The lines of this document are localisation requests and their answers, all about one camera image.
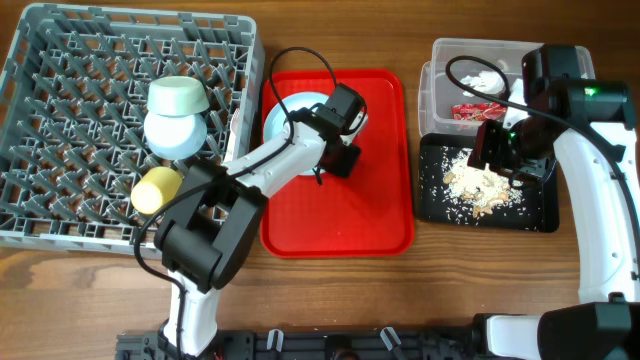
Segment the green bowl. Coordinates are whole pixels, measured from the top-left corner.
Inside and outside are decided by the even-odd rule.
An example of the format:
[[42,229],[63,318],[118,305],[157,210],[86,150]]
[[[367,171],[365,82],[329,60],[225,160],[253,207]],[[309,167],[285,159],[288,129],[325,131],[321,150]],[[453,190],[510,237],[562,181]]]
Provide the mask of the green bowl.
[[204,85],[188,76],[167,76],[149,85],[147,110],[151,113],[180,117],[208,110]]

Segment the light blue small bowl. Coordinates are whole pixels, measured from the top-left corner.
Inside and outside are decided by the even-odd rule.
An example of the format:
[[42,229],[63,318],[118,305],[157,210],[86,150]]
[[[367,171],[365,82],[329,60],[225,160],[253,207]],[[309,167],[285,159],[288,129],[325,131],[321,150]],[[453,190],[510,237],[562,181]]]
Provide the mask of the light blue small bowl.
[[143,130],[151,151],[171,161],[196,154],[207,136],[204,118],[198,113],[181,117],[148,113]]

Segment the white plastic fork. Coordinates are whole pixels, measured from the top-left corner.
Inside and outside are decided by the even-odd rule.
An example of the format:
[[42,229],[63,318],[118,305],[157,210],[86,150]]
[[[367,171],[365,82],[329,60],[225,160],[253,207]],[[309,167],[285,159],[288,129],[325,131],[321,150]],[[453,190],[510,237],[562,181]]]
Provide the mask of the white plastic fork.
[[227,149],[233,153],[237,146],[237,140],[239,138],[239,125],[240,125],[240,109],[236,109],[232,115],[229,124],[229,140]]

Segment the red snack wrapper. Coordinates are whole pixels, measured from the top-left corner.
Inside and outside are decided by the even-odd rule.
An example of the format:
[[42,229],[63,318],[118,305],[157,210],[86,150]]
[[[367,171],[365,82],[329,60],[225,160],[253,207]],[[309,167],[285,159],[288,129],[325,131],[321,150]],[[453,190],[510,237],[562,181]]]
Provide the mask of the red snack wrapper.
[[460,121],[485,121],[499,120],[507,112],[507,109],[498,103],[458,104],[451,107],[454,120]]

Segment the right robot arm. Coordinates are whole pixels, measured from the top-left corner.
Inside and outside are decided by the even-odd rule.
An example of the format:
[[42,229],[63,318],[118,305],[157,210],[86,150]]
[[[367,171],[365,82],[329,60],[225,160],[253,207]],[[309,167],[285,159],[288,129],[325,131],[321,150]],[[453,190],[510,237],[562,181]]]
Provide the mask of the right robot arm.
[[540,316],[486,315],[486,354],[516,359],[635,359],[639,355],[639,179],[628,86],[585,79],[573,46],[522,60],[525,119],[484,122],[469,163],[535,181],[557,163],[576,227],[576,305]]

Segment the light blue plate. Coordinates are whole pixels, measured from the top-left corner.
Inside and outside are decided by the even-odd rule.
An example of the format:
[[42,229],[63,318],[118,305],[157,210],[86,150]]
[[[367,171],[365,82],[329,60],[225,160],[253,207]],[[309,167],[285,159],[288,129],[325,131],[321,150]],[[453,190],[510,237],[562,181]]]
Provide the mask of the light blue plate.
[[[311,108],[317,103],[324,104],[328,100],[328,96],[319,92],[299,92],[290,96],[287,96],[283,102],[288,110],[294,111],[302,108]],[[368,121],[368,115],[364,110],[360,111],[356,116],[354,122],[350,125],[349,130],[351,134],[342,135],[341,140],[345,146],[351,145],[356,136],[366,126]],[[263,143],[270,142],[273,138],[286,138],[287,133],[282,135],[282,131],[288,127],[286,115],[280,105],[275,105],[269,114],[266,116],[263,127]],[[274,160],[269,161],[265,165],[266,174],[275,174],[278,178],[282,176],[292,179],[294,171],[300,170],[299,165],[294,164],[294,158],[292,158],[293,148],[288,148],[282,154],[277,155]],[[322,175],[326,173],[326,170],[322,167],[310,168],[304,172],[298,172],[297,176],[315,176],[316,171]]]

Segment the yellow plastic cup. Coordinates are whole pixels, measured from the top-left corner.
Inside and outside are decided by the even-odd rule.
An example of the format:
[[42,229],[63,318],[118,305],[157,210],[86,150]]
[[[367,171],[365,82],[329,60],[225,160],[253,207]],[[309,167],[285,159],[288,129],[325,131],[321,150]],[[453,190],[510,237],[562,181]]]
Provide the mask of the yellow plastic cup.
[[131,203],[139,213],[153,214],[174,198],[181,184],[178,172],[169,167],[154,167],[132,188]]

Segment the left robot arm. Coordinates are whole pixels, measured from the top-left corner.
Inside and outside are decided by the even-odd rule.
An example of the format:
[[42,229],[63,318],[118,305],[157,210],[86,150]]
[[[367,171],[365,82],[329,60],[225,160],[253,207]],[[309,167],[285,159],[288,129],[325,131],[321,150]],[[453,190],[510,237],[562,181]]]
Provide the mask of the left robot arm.
[[196,359],[215,339],[221,291],[244,264],[269,199],[312,169],[349,177],[365,122],[364,98],[339,83],[325,102],[288,111],[282,131],[244,157],[190,167],[154,237],[173,285],[160,334],[170,357]]

